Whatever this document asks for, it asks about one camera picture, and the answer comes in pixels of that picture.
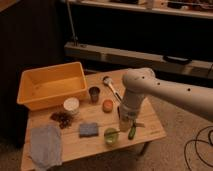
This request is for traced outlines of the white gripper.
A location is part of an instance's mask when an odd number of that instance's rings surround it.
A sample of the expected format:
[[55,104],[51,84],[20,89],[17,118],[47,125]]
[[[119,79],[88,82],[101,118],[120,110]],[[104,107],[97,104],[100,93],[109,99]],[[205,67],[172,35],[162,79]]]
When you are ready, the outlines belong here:
[[133,121],[137,118],[139,111],[130,109],[124,105],[118,107],[119,111],[119,129],[122,132],[128,131],[132,125]]

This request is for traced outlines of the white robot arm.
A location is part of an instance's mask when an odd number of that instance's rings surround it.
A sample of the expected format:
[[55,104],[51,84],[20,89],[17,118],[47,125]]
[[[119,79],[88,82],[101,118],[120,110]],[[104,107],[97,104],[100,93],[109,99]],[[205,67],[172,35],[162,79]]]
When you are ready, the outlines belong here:
[[119,128],[128,131],[146,95],[152,95],[213,122],[213,89],[157,79],[151,68],[128,69],[119,105]]

